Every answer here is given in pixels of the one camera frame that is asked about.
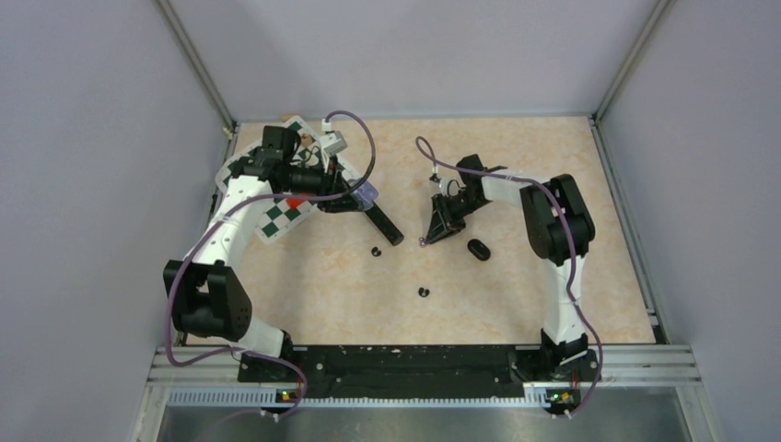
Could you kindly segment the lavender earbud charging case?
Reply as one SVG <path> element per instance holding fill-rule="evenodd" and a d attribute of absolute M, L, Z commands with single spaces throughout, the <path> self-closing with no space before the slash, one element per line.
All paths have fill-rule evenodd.
<path fill-rule="evenodd" d="M 376 199 L 379 197 L 379 191 L 367 181 L 352 192 L 351 196 L 356 201 L 358 210 L 366 212 L 375 206 Z"/>

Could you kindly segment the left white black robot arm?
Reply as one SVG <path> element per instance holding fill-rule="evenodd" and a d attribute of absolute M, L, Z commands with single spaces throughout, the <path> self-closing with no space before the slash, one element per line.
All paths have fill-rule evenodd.
<path fill-rule="evenodd" d="M 309 167 L 297 157 L 301 135 L 267 126 L 259 146 L 239 157 L 230 171 L 225 195 L 207 230 L 180 260 L 164 269 L 170 317 L 178 332 L 220 338 L 243 351 L 261 354 L 261 370 L 273 380 L 289 378 L 295 356 L 285 349 L 286 333 L 252 313 L 237 275 L 255 229 L 278 199 L 296 194 L 311 202 L 344 198 L 350 191 L 338 169 L 346 142 L 338 131 L 318 139 L 322 162 Z"/>

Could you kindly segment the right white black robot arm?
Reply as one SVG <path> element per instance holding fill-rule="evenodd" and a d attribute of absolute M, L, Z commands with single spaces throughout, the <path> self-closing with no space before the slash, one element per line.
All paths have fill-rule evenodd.
<path fill-rule="evenodd" d="M 548 303 L 541 330 L 540 366 L 552 379 L 564 379 L 588 352 L 582 319 L 582 270 L 596 228 L 577 183 L 562 174 L 536 185 L 516 172 L 487 168 L 476 154 L 455 166 L 462 188 L 436 192 L 422 242 L 434 244 L 466 228 L 465 218 L 492 202 L 522 210 L 533 252 L 546 262 Z"/>

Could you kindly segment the black earbud charging case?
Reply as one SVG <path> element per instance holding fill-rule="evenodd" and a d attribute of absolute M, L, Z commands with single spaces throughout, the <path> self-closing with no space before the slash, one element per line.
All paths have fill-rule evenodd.
<path fill-rule="evenodd" d="M 472 238 L 467 242 L 467 250 L 472 256 L 481 262 L 488 261 L 492 255 L 490 249 L 477 238 Z"/>

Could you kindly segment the red block lower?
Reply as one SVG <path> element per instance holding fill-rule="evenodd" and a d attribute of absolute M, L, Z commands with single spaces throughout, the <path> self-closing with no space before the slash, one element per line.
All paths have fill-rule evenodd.
<path fill-rule="evenodd" d="M 310 205 L 307 199 L 302 198 L 287 198 L 286 203 L 290 209 L 297 209 L 301 205 Z"/>

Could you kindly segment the black silver microphone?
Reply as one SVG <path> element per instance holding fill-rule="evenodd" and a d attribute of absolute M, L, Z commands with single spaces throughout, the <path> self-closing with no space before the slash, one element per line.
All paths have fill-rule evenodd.
<path fill-rule="evenodd" d="M 398 246 L 403 242 L 404 234 L 378 205 L 375 204 L 366 210 L 364 215 L 393 247 Z"/>

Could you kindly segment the green white chessboard mat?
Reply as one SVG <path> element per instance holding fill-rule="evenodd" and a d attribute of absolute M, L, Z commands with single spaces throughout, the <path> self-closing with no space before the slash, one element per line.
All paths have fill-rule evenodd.
<path fill-rule="evenodd" d="M 234 154 L 217 174 L 218 189 L 224 198 L 216 218 L 252 224 L 257 237 L 272 244 L 294 227 L 320 211 L 317 202 L 337 199 L 354 192 L 367 177 L 360 176 L 342 153 L 326 157 L 316 133 L 300 117 L 293 116 L 279 125 L 266 125 L 261 137 Z M 314 143 L 301 145 L 301 135 L 309 134 Z M 350 188 L 341 194 L 319 196 L 330 172 L 342 169 Z M 310 205 L 290 209 L 287 198 L 307 199 Z"/>

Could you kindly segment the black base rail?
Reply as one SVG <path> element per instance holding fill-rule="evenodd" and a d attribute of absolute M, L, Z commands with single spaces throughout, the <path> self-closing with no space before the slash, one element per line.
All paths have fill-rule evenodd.
<path fill-rule="evenodd" d="M 240 383 L 291 383 L 308 399 L 520 399 L 533 382 L 587 386 L 597 375 L 595 350 L 555 366 L 537 346 L 310 345 L 286 364 L 244 355 Z"/>

